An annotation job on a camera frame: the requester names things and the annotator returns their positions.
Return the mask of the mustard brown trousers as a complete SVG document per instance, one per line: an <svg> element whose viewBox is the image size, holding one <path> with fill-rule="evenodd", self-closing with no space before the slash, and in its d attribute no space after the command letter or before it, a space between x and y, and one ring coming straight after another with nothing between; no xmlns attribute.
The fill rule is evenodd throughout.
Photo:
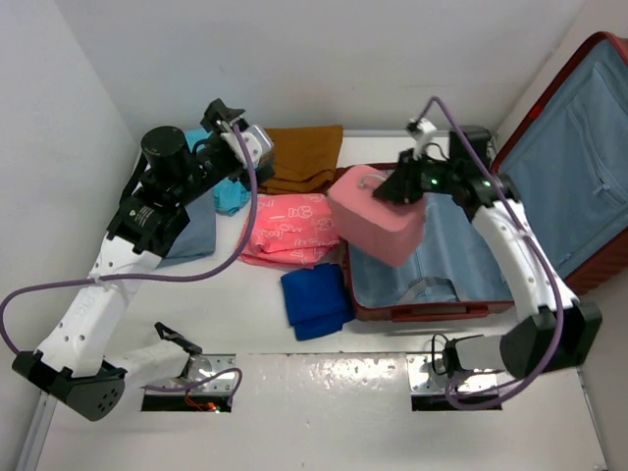
<svg viewBox="0 0 628 471"><path fill-rule="evenodd" d="M342 126L269 129L274 143L274 176L260 185L263 194L325 193L335 179Z"/></svg>

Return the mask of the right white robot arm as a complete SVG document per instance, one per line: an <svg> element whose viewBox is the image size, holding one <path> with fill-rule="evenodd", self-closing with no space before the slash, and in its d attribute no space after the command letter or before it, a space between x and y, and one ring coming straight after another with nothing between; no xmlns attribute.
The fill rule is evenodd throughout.
<svg viewBox="0 0 628 471"><path fill-rule="evenodd" d="M445 160L430 157L427 148L436 129L426 119L410 122L406 130L415 144L399 153L395 170L375 189L375 197L408 205L426 193L450 196L495 257L519 316L504 335L448 340L437 373L452 378L480 368L526 380L583 365L602 313L596 304L581 302L554 270L512 179L491 174L475 152Z"/></svg>

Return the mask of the pink patterned garment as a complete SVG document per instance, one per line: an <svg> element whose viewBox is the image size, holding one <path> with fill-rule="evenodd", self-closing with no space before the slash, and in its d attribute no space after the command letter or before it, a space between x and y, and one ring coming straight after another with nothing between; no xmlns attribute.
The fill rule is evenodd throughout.
<svg viewBox="0 0 628 471"><path fill-rule="evenodd" d="M311 268L339 243L325 195L262 195L252 234L239 259L250 265Z"/></svg>

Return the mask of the grey-blue cloth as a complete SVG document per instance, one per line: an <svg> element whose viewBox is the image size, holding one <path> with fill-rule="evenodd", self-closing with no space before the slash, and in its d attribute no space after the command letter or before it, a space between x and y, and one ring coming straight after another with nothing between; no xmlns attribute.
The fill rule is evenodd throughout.
<svg viewBox="0 0 628 471"><path fill-rule="evenodd" d="M212 191L185 206L189 223L179 234L159 268L212 255L216 249L216 209Z"/></svg>

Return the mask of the royal blue cloth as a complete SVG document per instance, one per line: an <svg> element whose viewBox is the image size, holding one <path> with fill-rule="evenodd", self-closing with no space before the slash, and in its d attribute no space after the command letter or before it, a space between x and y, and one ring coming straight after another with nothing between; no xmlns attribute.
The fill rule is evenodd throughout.
<svg viewBox="0 0 628 471"><path fill-rule="evenodd" d="M355 316L340 265L319 264L281 276L288 323L298 341L340 332Z"/></svg>

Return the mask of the pink cosmetic case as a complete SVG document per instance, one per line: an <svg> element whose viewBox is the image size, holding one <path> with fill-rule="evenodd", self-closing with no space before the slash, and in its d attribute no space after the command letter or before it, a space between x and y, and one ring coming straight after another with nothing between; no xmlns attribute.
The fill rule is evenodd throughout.
<svg viewBox="0 0 628 471"><path fill-rule="evenodd" d="M375 198L388 175L369 165L351 166L327 192L332 221L339 236L393 267L406 262L424 238L427 199L393 205Z"/></svg>

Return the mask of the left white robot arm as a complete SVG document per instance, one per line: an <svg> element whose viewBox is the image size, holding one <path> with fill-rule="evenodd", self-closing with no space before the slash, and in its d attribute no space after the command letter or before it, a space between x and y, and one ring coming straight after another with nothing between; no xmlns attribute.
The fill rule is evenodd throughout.
<svg viewBox="0 0 628 471"><path fill-rule="evenodd" d="M256 189L273 176L273 141L242 110L214 100L201 126L207 135L195 144L173 126L142 137L89 275L71 281L77 295L48 337L13 361L16 373L91 422L128 389L193 389L187 375L202 349L162 323L150 346L119 357L107 357L106 347L140 285L160 280L157 267L188 226L188 206L223 180Z"/></svg>

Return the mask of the turquoise shirt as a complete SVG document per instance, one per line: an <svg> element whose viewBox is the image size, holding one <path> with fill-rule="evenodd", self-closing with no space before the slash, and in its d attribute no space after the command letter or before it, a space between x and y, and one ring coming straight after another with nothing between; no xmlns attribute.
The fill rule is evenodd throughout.
<svg viewBox="0 0 628 471"><path fill-rule="evenodd" d="M210 133L204 129L184 132L185 139L190 148L201 140L209 137ZM216 211L221 215L233 216L243 208L251 198L251 192L240 181L232 182L224 179L212 189Z"/></svg>

